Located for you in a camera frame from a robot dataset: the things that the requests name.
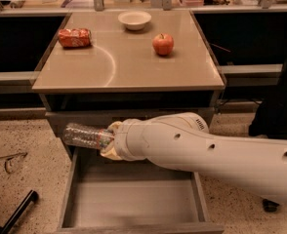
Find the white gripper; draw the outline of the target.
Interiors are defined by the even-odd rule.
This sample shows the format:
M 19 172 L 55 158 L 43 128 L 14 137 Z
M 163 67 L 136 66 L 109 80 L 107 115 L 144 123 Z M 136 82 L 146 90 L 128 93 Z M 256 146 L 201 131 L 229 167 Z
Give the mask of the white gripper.
M 148 155 L 144 150 L 148 143 L 144 140 L 143 133 L 149 124 L 149 121 L 137 119 L 111 123 L 107 129 L 115 134 L 114 143 L 103 148 L 101 155 L 113 161 L 120 161 L 121 158 L 126 161 L 145 160 Z

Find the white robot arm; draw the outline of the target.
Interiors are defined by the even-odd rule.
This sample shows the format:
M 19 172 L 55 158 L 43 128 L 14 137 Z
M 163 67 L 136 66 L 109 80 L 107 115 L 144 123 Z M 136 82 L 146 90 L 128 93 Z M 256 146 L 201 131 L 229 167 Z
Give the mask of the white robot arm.
M 195 113 L 109 126 L 114 140 L 102 150 L 112 160 L 148 160 L 166 169 L 212 176 L 287 205 L 287 140 L 214 136 Z

